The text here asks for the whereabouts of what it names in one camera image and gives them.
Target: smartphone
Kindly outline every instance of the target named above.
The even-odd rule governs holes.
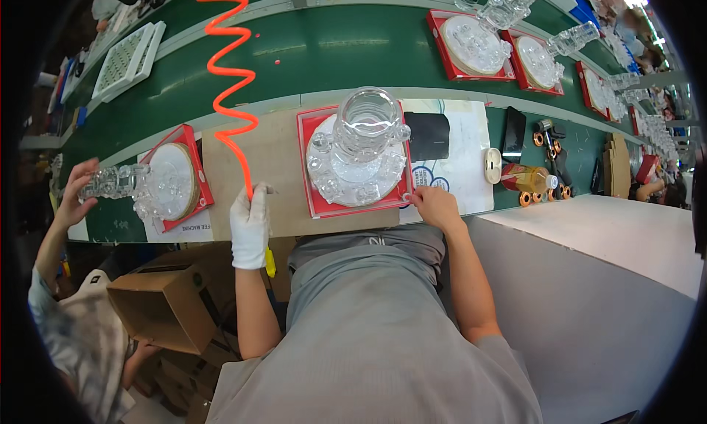
[[[525,140],[525,114],[509,106],[506,110],[506,140],[503,142],[503,159],[510,163],[520,163]]]

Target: white glove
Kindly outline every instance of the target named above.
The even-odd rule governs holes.
[[[270,238],[270,214],[265,196],[273,193],[272,186],[258,183],[253,199],[248,200],[245,188],[231,206],[231,251],[233,267],[260,269],[265,266],[265,248]]]

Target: glass jar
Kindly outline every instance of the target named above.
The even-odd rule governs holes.
[[[358,88],[339,106],[334,121],[334,155],[346,162],[372,162],[391,142],[409,138],[410,127],[402,123],[400,104],[381,88]]]

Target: red gift box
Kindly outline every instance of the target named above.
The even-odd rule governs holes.
[[[349,215],[365,213],[369,210],[390,209],[391,207],[401,207],[409,205],[410,202],[403,199],[406,193],[412,193],[412,175],[410,166],[410,148],[408,142],[405,142],[405,153],[407,155],[407,166],[402,172],[402,178],[397,186],[391,190],[388,195],[378,200],[376,203],[367,206],[349,207],[342,206],[336,203],[327,203],[327,201],[319,193],[319,190],[310,181],[309,173],[307,172],[307,145],[314,131],[319,125],[331,115],[337,112],[338,106],[328,106],[326,108],[312,109],[310,111],[301,111],[297,113],[297,136],[300,146],[300,162],[302,164],[302,180],[307,197],[307,207],[309,207],[310,216],[316,220],[318,218],[336,217],[338,215]]]
[[[594,71],[592,68],[585,65],[584,62],[582,62],[581,60],[579,60],[575,64],[575,66],[577,66],[577,73],[579,74],[579,83],[582,85],[582,95],[584,97],[585,106],[587,106],[592,111],[595,111],[596,113],[600,114],[602,117],[604,117],[604,119],[610,120],[608,108],[600,109],[592,105],[592,99],[589,97],[589,88],[587,87],[587,80],[584,78],[584,72],[585,70],[592,71],[594,74],[597,75],[600,80],[602,80],[601,76],[599,76],[597,72]]]
[[[162,232],[163,234],[174,226],[181,224],[187,218],[214,204],[214,196],[211,195],[211,189],[208,187],[207,176],[204,174],[204,167],[201,165],[201,158],[199,157],[199,150],[197,149],[197,142],[194,140],[194,128],[189,125],[179,125],[171,133],[167,134],[142,160],[140,160],[140,163],[149,164],[157,148],[166,143],[182,143],[189,149],[191,164],[194,166],[194,173],[197,176],[197,184],[199,185],[199,201],[197,202],[197,207],[195,207],[190,214],[179,220],[160,220],[153,218],[155,228],[158,232]]]
[[[432,31],[432,35],[437,42],[437,48],[440,50],[440,56],[442,57],[442,64],[447,72],[447,77],[449,80],[495,80],[496,82],[510,82],[516,79],[516,75],[513,72],[513,67],[510,66],[510,61],[508,59],[503,61],[503,67],[494,75],[469,75],[464,71],[457,68],[449,56],[449,51],[447,50],[447,45],[444,43],[442,38],[442,31],[440,28],[442,24],[447,21],[450,17],[458,15],[467,15],[475,17],[473,14],[459,13],[453,11],[444,10],[429,10],[427,13],[427,24]]]
[[[642,184],[650,182],[650,177],[655,173],[655,168],[660,163],[658,155],[644,154],[639,172],[636,174],[636,181]]]
[[[530,83],[528,75],[523,69],[523,62],[520,61],[520,55],[518,54],[518,51],[516,49],[516,39],[521,36],[528,36],[532,39],[535,39],[539,41],[540,44],[543,45],[543,47],[545,47],[545,41],[540,39],[539,37],[533,36],[532,34],[524,33],[523,31],[519,31],[513,28],[505,29],[500,32],[501,39],[507,41],[513,46],[513,51],[511,51],[510,53],[510,62],[513,64],[513,69],[516,74],[516,79],[518,81],[520,89],[533,92],[543,92],[545,94],[552,94],[554,96],[565,95],[565,92],[562,89],[562,84],[560,82],[558,82],[550,90],[545,90]]]

